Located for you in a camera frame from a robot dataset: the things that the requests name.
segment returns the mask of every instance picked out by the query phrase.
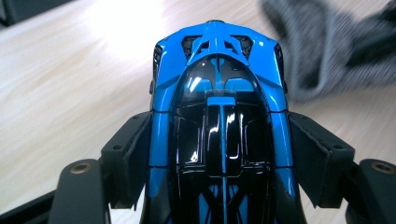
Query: knit fabric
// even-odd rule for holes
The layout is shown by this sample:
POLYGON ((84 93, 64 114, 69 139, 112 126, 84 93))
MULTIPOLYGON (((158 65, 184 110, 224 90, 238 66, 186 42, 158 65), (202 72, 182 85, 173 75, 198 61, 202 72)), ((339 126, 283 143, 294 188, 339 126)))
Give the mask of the knit fabric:
MULTIPOLYGON (((391 1, 387 9, 394 7, 391 1)), ((390 21, 355 21, 320 0, 263 0, 284 53, 289 100, 304 102, 357 88, 396 83, 396 46, 371 62, 347 65, 360 40, 395 32, 390 21)))

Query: toy car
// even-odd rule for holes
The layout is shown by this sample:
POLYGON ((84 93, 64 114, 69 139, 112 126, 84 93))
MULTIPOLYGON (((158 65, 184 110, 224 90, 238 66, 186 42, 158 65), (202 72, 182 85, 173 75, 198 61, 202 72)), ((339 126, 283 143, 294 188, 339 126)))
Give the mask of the toy car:
POLYGON ((158 42, 146 201, 170 214, 144 220, 269 223, 277 179, 298 197, 282 63, 274 40, 223 21, 158 42))

